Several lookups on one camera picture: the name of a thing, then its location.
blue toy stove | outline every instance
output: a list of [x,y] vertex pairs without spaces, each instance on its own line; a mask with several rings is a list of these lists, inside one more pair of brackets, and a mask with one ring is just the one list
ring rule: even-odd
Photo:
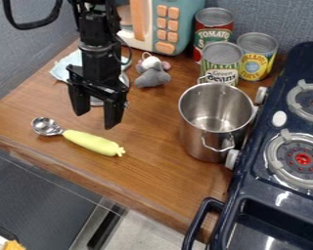
[[221,213],[208,250],[313,250],[313,42],[295,46],[236,158],[229,198],[207,198],[185,237],[192,249],[210,211]]

toy microwave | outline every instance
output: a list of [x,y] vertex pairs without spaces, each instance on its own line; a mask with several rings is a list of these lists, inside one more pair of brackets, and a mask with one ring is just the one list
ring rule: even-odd
[[205,0],[115,0],[118,35],[131,47],[175,56],[191,40],[193,18]]

pot handle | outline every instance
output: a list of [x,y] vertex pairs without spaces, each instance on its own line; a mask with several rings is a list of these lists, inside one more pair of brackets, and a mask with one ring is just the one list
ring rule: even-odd
[[195,218],[193,219],[186,235],[183,240],[182,250],[192,250],[194,241],[198,232],[200,231],[201,224],[205,219],[205,216],[208,212],[215,211],[217,213],[221,213],[224,208],[224,202],[219,201],[217,199],[208,197],[203,200],[199,211],[197,212]]
[[208,74],[199,77],[199,79],[198,79],[198,84],[202,84],[201,80],[203,80],[203,79],[206,78],[207,76],[208,76]]
[[212,151],[215,151],[215,152],[225,152],[227,150],[230,150],[230,149],[233,149],[235,148],[235,139],[233,137],[232,134],[230,134],[230,141],[231,141],[231,145],[230,146],[227,146],[227,147],[224,147],[222,149],[217,149],[217,148],[214,148],[213,146],[208,146],[206,144],[206,140],[205,140],[205,135],[206,135],[206,131],[204,131],[202,134],[201,134],[201,143],[203,144],[204,147],[212,150]]

oven door handle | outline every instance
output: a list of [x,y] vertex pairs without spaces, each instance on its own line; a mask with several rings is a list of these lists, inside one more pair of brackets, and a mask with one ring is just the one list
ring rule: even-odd
[[131,17],[134,38],[144,42],[145,41],[145,30],[144,30],[144,3],[145,0],[130,0]]
[[201,224],[205,219],[205,216],[208,212],[215,211],[221,213],[224,208],[224,202],[219,201],[214,198],[205,198],[201,203],[199,211],[197,212],[195,218],[193,219],[189,229],[185,235],[182,244],[182,250],[192,250],[194,241],[197,237],[198,232],[200,231]]

wooden countertop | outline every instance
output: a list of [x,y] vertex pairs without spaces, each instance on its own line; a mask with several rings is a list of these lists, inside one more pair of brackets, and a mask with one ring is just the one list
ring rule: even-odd
[[[55,61],[76,46],[75,42],[67,47],[0,102],[0,147],[184,233],[205,197],[226,199],[232,175],[221,165],[196,160],[179,145],[177,102],[196,84],[200,67],[185,55],[162,57],[173,66],[171,83],[136,89],[134,65],[142,52],[134,50],[133,64],[127,70],[132,84],[130,107],[122,123],[106,131],[103,110],[94,107],[83,116],[75,116],[67,85],[49,73]],[[274,72],[280,69],[278,60]],[[272,83],[273,75],[259,84],[241,82],[239,87],[253,99],[259,86]],[[38,136],[30,127],[37,116],[52,117],[65,128],[115,141],[125,147],[126,154],[122,158],[106,157],[61,136]],[[206,219],[203,235],[211,232],[217,219],[213,214]]]

